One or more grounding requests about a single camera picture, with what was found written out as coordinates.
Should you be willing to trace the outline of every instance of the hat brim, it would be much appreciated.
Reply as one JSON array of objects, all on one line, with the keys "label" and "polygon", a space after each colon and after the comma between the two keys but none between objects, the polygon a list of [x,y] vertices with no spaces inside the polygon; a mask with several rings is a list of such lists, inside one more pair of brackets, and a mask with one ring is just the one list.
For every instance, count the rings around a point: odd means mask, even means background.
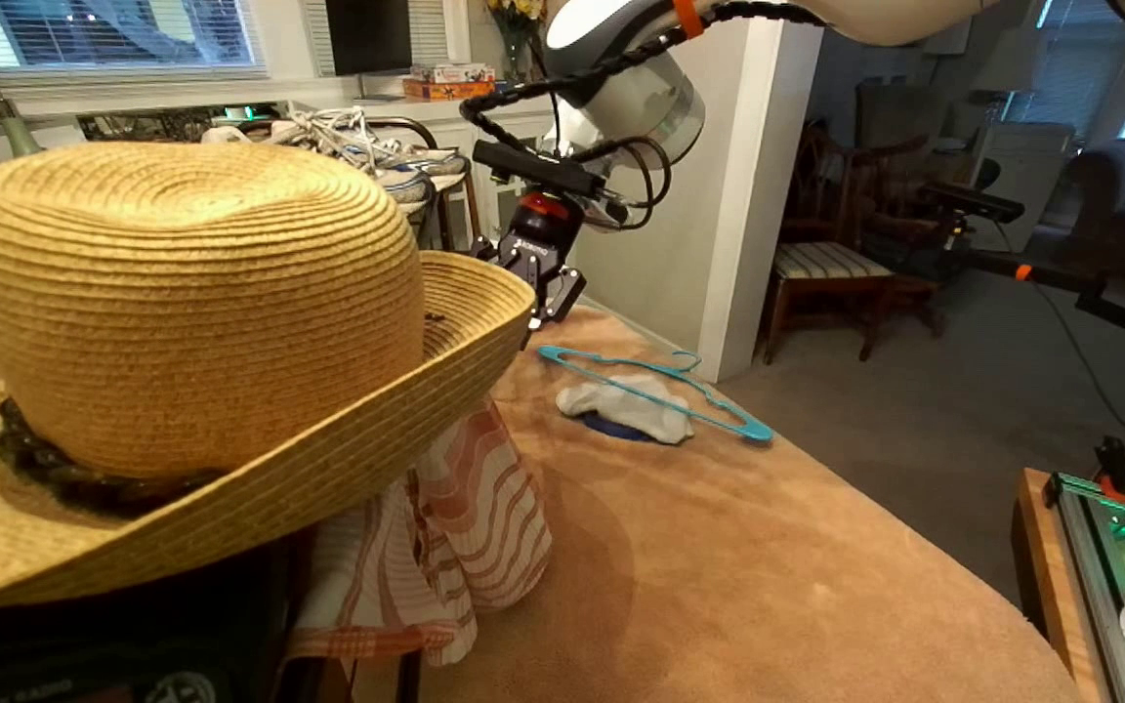
[{"label": "hat brim", "polygon": [[127,522],[33,513],[0,483],[0,606],[168,579],[370,499],[488,395],[527,335],[530,288],[516,275],[463,255],[418,258],[435,322],[428,358],[266,457]]}]

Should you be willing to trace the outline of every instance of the floor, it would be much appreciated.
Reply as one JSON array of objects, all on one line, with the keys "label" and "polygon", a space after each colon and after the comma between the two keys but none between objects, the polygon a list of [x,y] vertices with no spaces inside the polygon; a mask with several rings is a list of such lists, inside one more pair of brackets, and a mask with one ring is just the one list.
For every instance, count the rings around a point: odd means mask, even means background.
[{"label": "floor", "polygon": [[1096,445],[1125,441],[1081,366],[1125,413],[1125,331],[1072,305],[1068,292],[965,275],[937,297],[942,340],[912,316],[892,322],[860,362],[855,327],[803,327],[771,366],[718,389],[1016,600],[1021,473],[1090,477]]}]

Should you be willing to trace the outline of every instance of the hat band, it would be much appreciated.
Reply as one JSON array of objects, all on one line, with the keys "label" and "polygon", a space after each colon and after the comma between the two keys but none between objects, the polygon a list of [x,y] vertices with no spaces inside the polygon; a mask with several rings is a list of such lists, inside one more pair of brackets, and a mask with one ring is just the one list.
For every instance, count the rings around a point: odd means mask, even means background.
[{"label": "hat band", "polygon": [[184,477],[162,477],[162,482],[141,482],[141,477],[107,477],[96,468],[76,465],[59,445],[40,438],[21,405],[11,399],[0,404],[0,460],[11,465],[21,477],[50,490],[50,497],[68,509],[86,509],[102,517],[146,517],[162,504],[180,499],[184,494],[224,477],[214,468],[206,473],[184,473]]}]

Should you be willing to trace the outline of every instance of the wooden chair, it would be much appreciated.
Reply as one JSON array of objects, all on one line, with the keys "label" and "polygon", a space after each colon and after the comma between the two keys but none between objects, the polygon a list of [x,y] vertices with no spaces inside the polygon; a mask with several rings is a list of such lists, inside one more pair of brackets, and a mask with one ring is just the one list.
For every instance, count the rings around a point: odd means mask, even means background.
[{"label": "wooden chair", "polygon": [[892,309],[916,309],[937,335],[932,309],[933,280],[900,275],[863,251],[868,225],[907,218],[922,241],[945,225],[937,218],[912,218],[894,201],[894,171],[902,156],[922,154],[926,137],[879,149],[842,149],[820,121],[807,126],[797,171],[790,188],[775,285],[761,324],[761,358],[771,362],[795,324],[855,322],[863,331],[860,358],[877,353],[879,322]]}]

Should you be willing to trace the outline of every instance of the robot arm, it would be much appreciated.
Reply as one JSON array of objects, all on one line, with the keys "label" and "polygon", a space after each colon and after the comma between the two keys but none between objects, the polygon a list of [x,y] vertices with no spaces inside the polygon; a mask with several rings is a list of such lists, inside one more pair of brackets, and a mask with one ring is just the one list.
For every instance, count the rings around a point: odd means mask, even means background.
[{"label": "robot arm", "polygon": [[[726,16],[809,18],[870,47],[900,47],[945,31],[997,0],[571,0],[546,31],[546,76],[585,76],[619,55],[655,42],[665,31],[704,37]],[[682,160],[704,129],[704,102],[684,70],[655,55],[622,76],[571,81],[560,89],[563,137],[571,143],[649,137]]]}]

